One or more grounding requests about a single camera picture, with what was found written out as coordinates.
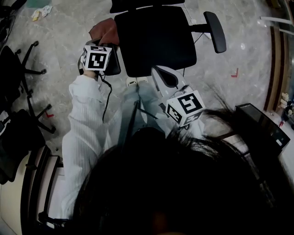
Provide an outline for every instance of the person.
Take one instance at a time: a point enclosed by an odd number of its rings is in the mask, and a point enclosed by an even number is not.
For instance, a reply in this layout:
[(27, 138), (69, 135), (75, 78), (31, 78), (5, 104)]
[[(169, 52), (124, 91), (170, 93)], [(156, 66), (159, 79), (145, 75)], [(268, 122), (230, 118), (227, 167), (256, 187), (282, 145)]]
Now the person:
[[(238, 149), (213, 136), (196, 139), (172, 128), (146, 78), (127, 78), (121, 121), (105, 127), (94, 78), (85, 71), (69, 86), (73, 110), (62, 143), (62, 218), (71, 219), (74, 231), (188, 235), (269, 218), (271, 207)], [(133, 112), (138, 101), (147, 122)], [(228, 107), (204, 112), (238, 133)]]

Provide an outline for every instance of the marble floor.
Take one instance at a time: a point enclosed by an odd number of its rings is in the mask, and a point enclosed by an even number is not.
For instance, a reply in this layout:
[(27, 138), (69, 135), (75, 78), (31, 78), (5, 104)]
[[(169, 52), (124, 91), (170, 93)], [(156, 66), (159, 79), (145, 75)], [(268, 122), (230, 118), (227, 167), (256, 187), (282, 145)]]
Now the marble floor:
[[(110, 14), (111, 0), (52, 0), (53, 9), (46, 18), (33, 22), (34, 9), (23, 7), (15, 21), (7, 45), (12, 50), (21, 49), (20, 59), (31, 43), (38, 40), (27, 68), (47, 69), (47, 74), (27, 76), (30, 88), (34, 90), (33, 103), (37, 113), (48, 103), (53, 108), (54, 117), (44, 121), (57, 128), (54, 135), (44, 132), (48, 146), (53, 153), (61, 154), (62, 137), (69, 131), (67, 116), (72, 109), (68, 86), (78, 76), (77, 60), (85, 43), (90, 40), (89, 30), (101, 20), (114, 17)], [(235, 105), (251, 102), (262, 109), (268, 89), (271, 69), (271, 37), (268, 25), (259, 20), (260, 16), (270, 16), (271, 10), (264, 0), (186, 0), (192, 18), (197, 23), (205, 23), (203, 12), (214, 12), (223, 27), (227, 51), (216, 54), (212, 41), (202, 36), (196, 43), (197, 64), (186, 68), (185, 78), (200, 92), (206, 107), (215, 108), (220, 104), (212, 87), (226, 102)], [(188, 21), (190, 16), (184, 9)], [(193, 33), (196, 39), (199, 33)], [(118, 52), (121, 74), (106, 79), (112, 84), (105, 120), (109, 120), (117, 110), (121, 94), (125, 89), (127, 74)], [(238, 77), (232, 78), (238, 68)], [(102, 85), (106, 100), (109, 88)], [(25, 95), (14, 104), (14, 109), (27, 109)]]

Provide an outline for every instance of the chair caster wheel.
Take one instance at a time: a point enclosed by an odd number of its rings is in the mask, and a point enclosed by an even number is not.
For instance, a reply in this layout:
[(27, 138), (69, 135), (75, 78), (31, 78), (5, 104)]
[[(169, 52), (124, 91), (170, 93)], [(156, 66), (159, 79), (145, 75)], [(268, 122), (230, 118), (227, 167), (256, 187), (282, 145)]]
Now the chair caster wheel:
[(56, 131), (56, 127), (51, 128), (52, 134)]

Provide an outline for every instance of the white shoe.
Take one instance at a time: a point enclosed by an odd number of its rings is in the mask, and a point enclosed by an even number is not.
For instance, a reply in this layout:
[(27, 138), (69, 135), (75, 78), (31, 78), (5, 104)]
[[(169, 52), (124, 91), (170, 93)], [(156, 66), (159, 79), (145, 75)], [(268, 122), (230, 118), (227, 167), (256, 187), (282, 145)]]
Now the white shoe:
[(137, 86), (137, 79), (136, 78), (130, 78), (130, 77), (128, 77), (127, 80), (126, 80), (126, 82), (127, 82), (127, 87), (134, 86), (134, 85)]
[(148, 83), (148, 78), (147, 77), (137, 78), (137, 83), (139, 84), (140, 82), (146, 82), (146, 83)]

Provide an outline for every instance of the white sleeve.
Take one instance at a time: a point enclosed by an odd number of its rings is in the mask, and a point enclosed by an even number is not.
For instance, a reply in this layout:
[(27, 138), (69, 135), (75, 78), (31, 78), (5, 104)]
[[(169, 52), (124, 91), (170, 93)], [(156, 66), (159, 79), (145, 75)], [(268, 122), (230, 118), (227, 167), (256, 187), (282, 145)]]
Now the white sleeve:
[(71, 129), (62, 141), (65, 188), (61, 218), (73, 214), (83, 181), (101, 153), (98, 130), (104, 105), (98, 88), (98, 82), (84, 75), (78, 76), (69, 86), (73, 110), (68, 116)]

